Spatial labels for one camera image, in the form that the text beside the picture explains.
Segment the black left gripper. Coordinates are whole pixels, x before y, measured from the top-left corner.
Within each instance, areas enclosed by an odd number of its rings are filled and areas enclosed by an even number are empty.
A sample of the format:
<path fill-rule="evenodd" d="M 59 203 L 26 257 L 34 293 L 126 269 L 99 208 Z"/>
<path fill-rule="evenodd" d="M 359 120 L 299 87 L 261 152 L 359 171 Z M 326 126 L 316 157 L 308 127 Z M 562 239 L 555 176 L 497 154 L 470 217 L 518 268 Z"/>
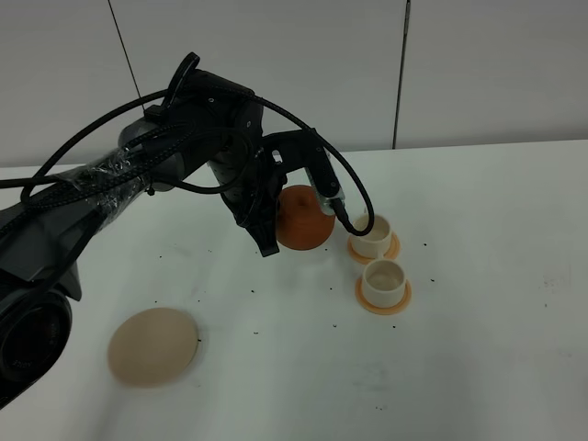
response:
<path fill-rule="evenodd" d="M 221 193 L 223 201 L 254 239 L 261 256 L 279 252 L 277 199 L 287 174 L 305 170 L 304 153 L 309 147 L 323 147 L 316 131 L 291 130 L 261 137 L 250 153 L 242 142 L 234 141 L 209 161 L 219 184 L 232 186 Z"/>

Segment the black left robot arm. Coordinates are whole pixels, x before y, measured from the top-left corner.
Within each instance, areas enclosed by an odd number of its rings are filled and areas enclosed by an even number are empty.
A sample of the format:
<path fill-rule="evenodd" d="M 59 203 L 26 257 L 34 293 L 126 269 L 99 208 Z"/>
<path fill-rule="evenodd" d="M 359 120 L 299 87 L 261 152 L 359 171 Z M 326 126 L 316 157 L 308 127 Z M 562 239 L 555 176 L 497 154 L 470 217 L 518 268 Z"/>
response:
<path fill-rule="evenodd" d="M 76 262 L 91 239 L 137 197 L 187 188 L 202 166 L 219 196 L 262 256 L 278 252 L 279 194 L 303 169 L 320 205 L 337 214 L 340 184 L 333 146 L 301 120 L 291 131 L 264 134 L 268 100 L 213 73 L 176 70 L 169 86 L 113 109 L 62 146 L 69 152 L 117 116 L 143 116 L 102 158 L 55 174 L 44 164 L 30 178 L 5 179 L 17 204 L 1 212 L 1 402 L 9 404 L 45 375 L 69 339 L 71 302 L 81 299 Z"/>

